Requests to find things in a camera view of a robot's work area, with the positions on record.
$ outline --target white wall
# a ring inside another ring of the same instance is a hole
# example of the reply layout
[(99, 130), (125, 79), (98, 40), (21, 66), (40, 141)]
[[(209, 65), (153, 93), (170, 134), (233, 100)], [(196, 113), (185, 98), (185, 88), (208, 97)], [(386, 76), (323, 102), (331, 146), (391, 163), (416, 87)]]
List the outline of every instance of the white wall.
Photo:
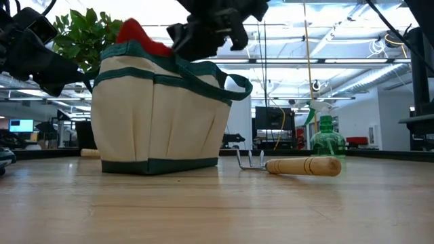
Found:
[[(378, 92), (376, 87), (366, 94), (356, 94), (355, 100), (339, 100), (334, 103), (337, 106), (331, 112), (333, 117), (339, 120), (339, 133), (347, 137), (369, 137), (369, 127), (377, 125), (378, 147), (381, 147), (380, 111), (378, 107)], [(296, 126), (303, 125), (307, 115), (296, 117)]]
[(414, 105), (410, 91), (378, 91), (380, 126), (383, 150), (410, 150), (410, 131), (406, 125), (398, 124), (401, 119), (410, 116), (410, 107)]
[[(234, 92), (244, 91), (244, 88), (238, 87), (231, 79), (226, 81), (226, 89)], [(243, 138), (245, 138), (245, 143), (230, 143), (229, 146), (238, 145), (240, 149), (252, 149), (251, 107), (252, 99), (250, 96), (242, 101), (233, 101), (225, 133), (240, 134)]]

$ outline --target green bag handle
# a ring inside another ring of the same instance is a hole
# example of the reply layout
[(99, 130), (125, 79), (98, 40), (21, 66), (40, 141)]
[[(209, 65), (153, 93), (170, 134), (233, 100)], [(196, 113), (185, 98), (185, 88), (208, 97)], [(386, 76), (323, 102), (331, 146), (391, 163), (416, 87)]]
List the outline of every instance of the green bag handle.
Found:
[[(250, 81), (241, 75), (228, 75), (221, 71), (213, 62), (205, 61), (200, 63), (190, 63), (181, 58), (176, 58), (176, 64), (179, 66), (179, 74), (186, 81), (191, 82), (196, 88), (206, 93), (213, 93), (221, 98), (241, 101), (247, 98), (252, 90), (253, 85)], [(215, 87), (202, 81), (198, 75), (212, 75), (220, 87)], [(244, 92), (228, 91), (224, 89), (224, 83), (227, 77), (230, 77), (239, 86), (245, 89)]]

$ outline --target ceiling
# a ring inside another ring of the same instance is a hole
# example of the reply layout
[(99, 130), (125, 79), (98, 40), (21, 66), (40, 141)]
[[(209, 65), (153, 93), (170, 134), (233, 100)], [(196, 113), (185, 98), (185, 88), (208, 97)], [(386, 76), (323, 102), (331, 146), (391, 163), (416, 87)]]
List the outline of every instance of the ceiling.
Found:
[[(50, 1), (21, 0), (22, 6), (31, 6), (42, 10)], [(152, 1), (123, 0), (58, 0), (48, 18), (53, 21), (57, 15), (65, 15), (70, 8), (85, 12), (87, 7), (97, 12), (105, 11), (112, 18), (125, 20), (135, 18), (143, 24), (145, 31), (154, 40), (166, 45), (172, 41), (165, 28), (177, 22), (185, 22), (188, 12), (175, 0)], [(262, 23), (254, 18), (245, 21), (245, 29), (250, 38), (249, 45), (240, 52), (231, 52), (231, 42), (218, 50), (216, 57), (222, 61), (249, 58), (267, 59), (267, 87), (271, 96), (285, 94), (287, 96), (306, 96), (309, 93), (309, 72), (307, 68), (307, 42), (304, 40), (304, 11), (301, 0), (272, 0), (270, 8)], [(347, 81), (369, 70), (381, 70), (386, 65), (379, 59), (405, 58), (406, 49), (384, 47), (384, 41), (376, 42), (384, 36), (388, 28), (369, 6), (358, 4), (358, 0), (307, 1), (307, 22), (309, 34), (309, 53), (312, 59), (363, 59), (352, 60), (344, 64), (312, 64), (311, 78), (321, 83), (320, 93), (326, 95), (334, 89), (345, 86)], [(386, 19), (398, 30), (404, 32), (409, 25), (418, 26), (414, 17), (406, 7), (401, 7), (401, 0), (378, 0), (378, 5)], [(252, 66), (248, 63), (219, 64), (227, 73), (235, 73), (249, 78), (254, 83), (253, 96), (263, 96), (263, 71), (261, 64)], [(3, 79), (4, 87), (34, 87), (32, 82), (17, 84), (10, 78)], [(19, 91), (11, 91), (9, 96), (29, 96)], [(66, 98), (79, 98), (91, 95), (82, 91), (65, 90)], [(255, 100), (254, 106), (261, 100)], [(66, 106), (76, 106), (76, 102), (64, 101)]]

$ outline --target desk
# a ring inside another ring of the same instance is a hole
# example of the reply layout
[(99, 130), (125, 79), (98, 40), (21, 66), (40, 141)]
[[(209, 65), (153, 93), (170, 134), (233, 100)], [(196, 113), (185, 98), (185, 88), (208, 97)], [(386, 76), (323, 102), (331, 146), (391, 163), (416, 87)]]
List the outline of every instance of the desk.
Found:
[(434, 163), (347, 158), (337, 178), (218, 167), (103, 174), (97, 160), (19, 161), (0, 178), (0, 243), (429, 243)]

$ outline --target computer monitor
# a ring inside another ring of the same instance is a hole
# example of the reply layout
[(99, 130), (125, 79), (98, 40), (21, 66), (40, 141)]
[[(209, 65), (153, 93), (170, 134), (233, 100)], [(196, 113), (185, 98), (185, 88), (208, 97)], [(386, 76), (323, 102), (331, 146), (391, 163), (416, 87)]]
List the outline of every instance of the computer monitor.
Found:
[(13, 133), (33, 132), (32, 119), (11, 119), (9, 121), (9, 131)]
[(285, 123), (282, 130), (292, 131), (294, 127), (294, 111), (291, 108), (259, 107), (255, 108), (256, 129), (282, 129), (283, 112), (285, 112)]

